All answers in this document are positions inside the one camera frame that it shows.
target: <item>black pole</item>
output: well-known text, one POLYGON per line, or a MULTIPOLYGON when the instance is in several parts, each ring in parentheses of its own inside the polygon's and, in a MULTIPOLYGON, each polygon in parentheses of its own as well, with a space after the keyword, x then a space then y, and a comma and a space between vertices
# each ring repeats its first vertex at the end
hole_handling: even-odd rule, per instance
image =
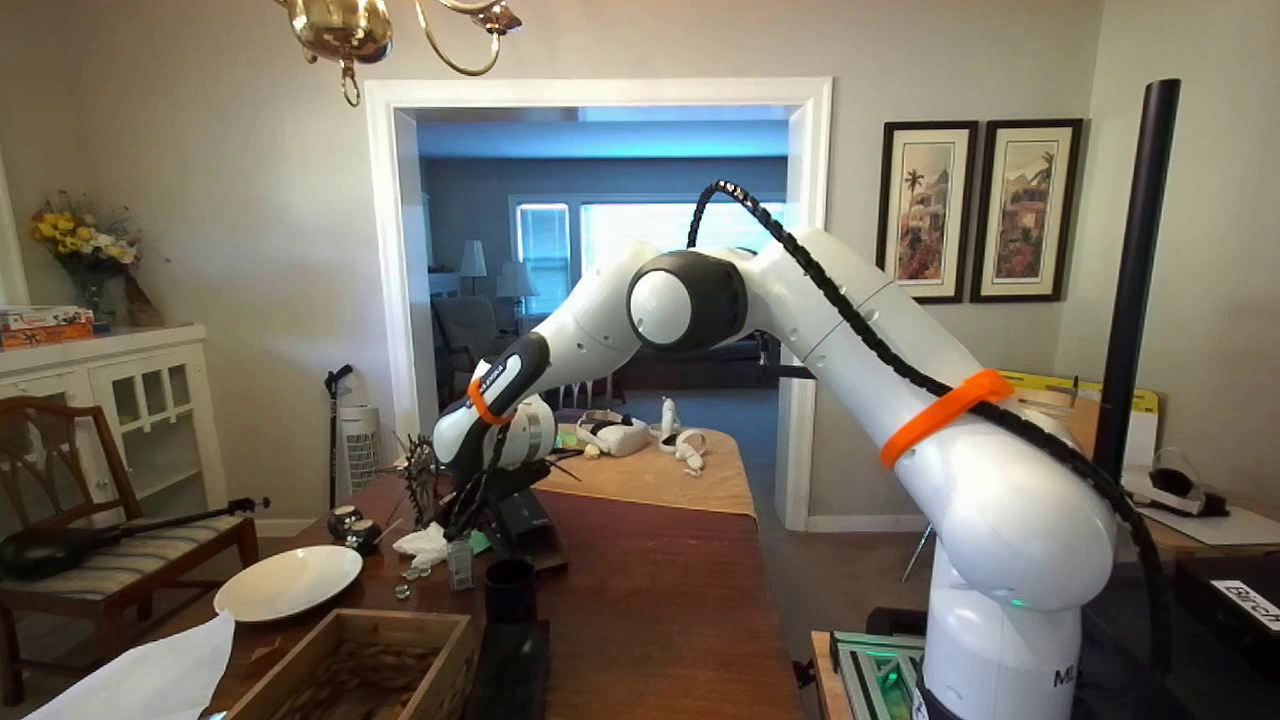
POLYGON ((1125 472, 1125 440, 1127 440, 1132 384, 1137 384, 1144 320, 1148 320, 1148 290, 1150 290, 1150 265, 1155 265, 1155 234, 1160 234, 1160 210, 1162 210, 1177 99, 1179 99, 1179 81, 1148 86, 1132 192, 1127 192, 1119 290, 1112 310, 1103 401, 1098 401, 1094 448, 1090 448, 1090 459, 1115 481, 1125 472))

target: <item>cable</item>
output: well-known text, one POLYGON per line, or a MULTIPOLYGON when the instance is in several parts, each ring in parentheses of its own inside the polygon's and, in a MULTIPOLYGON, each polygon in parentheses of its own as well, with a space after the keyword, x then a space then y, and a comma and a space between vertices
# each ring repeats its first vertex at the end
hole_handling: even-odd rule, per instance
MULTIPOLYGON (((783 245, 783 252, 801 265, 801 271, 824 291, 824 302, 840 311, 840 320, 869 345, 869 353, 888 366, 896 375, 903 375, 908 384, 943 398, 951 391, 951 384, 918 371, 916 366, 908 366, 903 356, 896 356, 896 348, 883 345, 883 337, 848 306, 848 298, 836 290, 836 282, 812 262, 812 252, 739 183, 733 179, 715 179, 695 198, 690 210, 690 223, 689 223, 689 247, 695 247, 695 234, 702 219, 702 203, 722 192, 733 198, 739 210, 747 210, 771 242, 783 245)), ((1168 677, 1170 663, 1170 607, 1168 607, 1168 594, 1162 594, 1162 565, 1150 542, 1148 520, 1127 504, 1127 495, 1119 491, 1119 485, 1090 464, 1088 456, 1081 456, 1070 443, 1065 443, 1058 437, 1043 433, 1040 425, 998 407, 998 406, 977 406, 972 415, 1026 440, 1030 448, 1046 451, 1050 459, 1058 459, 1065 469, 1070 469, 1081 481, 1088 481, 1088 490, 1109 502, 1109 509, 1127 525, 1132 544, 1141 552, 1141 570, 1144 570, 1144 587, 1148 587, 1148 663, 1168 677)))
POLYGON ((493 481, 503 448, 506 448, 506 427, 494 433, 494 443, 493 443, 487 459, 478 459, 475 481, 462 485, 462 490, 452 495, 452 509, 440 509, 440 514, 437 514, 437 520, 448 515, 448 529, 445 529, 448 542, 459 538, 462 529, 472 529, 475 514, 484 514, 484 509, 493 504, 493 502, 487 502, 487 481, 493 481))

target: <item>window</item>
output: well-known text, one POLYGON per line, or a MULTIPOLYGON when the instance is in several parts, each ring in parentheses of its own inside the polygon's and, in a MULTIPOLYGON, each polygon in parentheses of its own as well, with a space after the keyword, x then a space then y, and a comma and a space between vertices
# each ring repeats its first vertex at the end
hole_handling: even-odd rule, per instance
MULTIPOLYGON (((515 262, 528 271, 530 298, 518 302, 523 320, 551 317, 580 271, 599 271, 633 252, 667 252, 689 245, 690 203, 577 203, 580 242, 570 242, 570 203, 515 203, 515 262)), ((771 245, 764 223, 739 203, 707 203, 695 247, 771 245)))
POLYGON ((530 284, 530 298, 518 302, 518 317, 551 317, 577 284, 567 203, 515 203, 515 262, 530 284))
MULTIPOLYGON (((580 265, 582 271, 603 268, 629 252, 667 252, 689 245, 690 203, 582 203, 580 210, 580 265)), ((695 247, 747 247, 771 245, 764 223, 739 203, 707 203, 695 234, 695 247)))

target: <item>white plate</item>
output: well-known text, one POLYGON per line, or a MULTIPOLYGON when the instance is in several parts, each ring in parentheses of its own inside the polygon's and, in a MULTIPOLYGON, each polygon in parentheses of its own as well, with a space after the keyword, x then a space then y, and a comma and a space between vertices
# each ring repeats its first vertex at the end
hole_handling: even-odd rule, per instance
POLYGON ((213 607, 237 615, 239 626, 269 626, 307 613, 334 594, 343 594, 363 570, 363 557, 343 544, 307 544, 237 573, 213 607))

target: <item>wooden box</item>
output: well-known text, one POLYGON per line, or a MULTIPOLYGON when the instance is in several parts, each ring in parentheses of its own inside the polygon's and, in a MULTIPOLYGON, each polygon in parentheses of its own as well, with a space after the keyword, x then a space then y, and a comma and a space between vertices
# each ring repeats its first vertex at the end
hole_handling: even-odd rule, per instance
POLYGON ((237 720, 274 718, 462 718, 478 663, 478 630, 437 613, 327 613, 237 709, 237 720))

